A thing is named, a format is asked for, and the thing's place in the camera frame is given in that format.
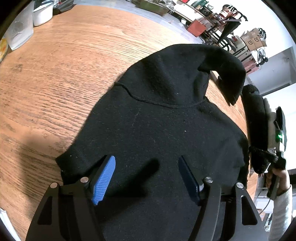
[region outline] clutter on shelf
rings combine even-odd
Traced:
[[[163,16],[173,9],[173,3],[171,0],[141,0],[139,7]]]
[[[226,4],[219,13],[212,14],[209,19],[211,28],[205,30],[201,38],[206,44],[218,45],[227,51],[236,51],[235,45],[227,36],[241,24],[242,19],[248,21],[233,5]]]
[[[208,3],[209,3],[209,2],[206,1],[206,0],[197,0],[197,1],[195,1],[195,2],[192,4],[192,6],[193,6],[193,7],[197,7],[197,6],[205,7]]]
[[[8,43],[11,50],[22,46],[34,33],[33,26],[48,22],[53,15],[57,15],[73,8],[74,0],[36,0],[30,2],[14,19],[6,30],[5,38],[1,40],[0,62],[5,54],[3,49]]]
[[[260,66],[268,62],[265,50],[261,48],[267,46],[266,33],[263,29],[254,28],[252,31],[247,31],[242,37],[233,36],[232,41],[237,50],[235,52],[230,52],[242,62],[247,74],[253,73],[258,70]],[[258,48],[261,49],[252,54],[252,51]]]

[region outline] black hoodie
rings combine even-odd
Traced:
[[[200,207],[179,173],[181,155],[223,186],[246,185],[248,141],[205,97],[211,70],[234,105],[246,73],[219,47],[173,45],[140,60],[97,102],[74,143],[56,159],[69,184],[104,155],[115,156],[115,172],[96,208],[106,241],[188,240]]]

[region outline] black metal bracket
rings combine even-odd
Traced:
[[[94,184],[107,161],[74,184],[52,183],[31,221],[26,241],[103,241],[91,201]]]
[[[193,196],[198,200],[195,203],[202,206],[189,240],[213,240],[221,201],[227,201],[227,205],[220,241],[249,241],[255,240],[254,237],[260,241],[268,240],[260,215],[242,183],[236,183],[226,191],[211,177],[201,179],[187,156],[179,158],[179,170],[189,195],[192,197],[192,187],[195,187]]]

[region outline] human hand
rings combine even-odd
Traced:
[[[275,174],[280,178],[279,188],[277,191],[277,196],[285,193],[290,188],[290,176],[287,170],[280,170],[276,168],[269,168],[266,174],[266,187],[269,188],[271,185],[272,175]]]

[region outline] wooden table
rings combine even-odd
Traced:
[[[130,65],[164,47],[188,43],[128,12],[76,5],[34,28],[0,65],[0,207],[22,240],[48,185],[62,182],[55,158],[74,140],[94,104]],[[207,89],[247,134],[242,102],[229,107],[214,82]]]

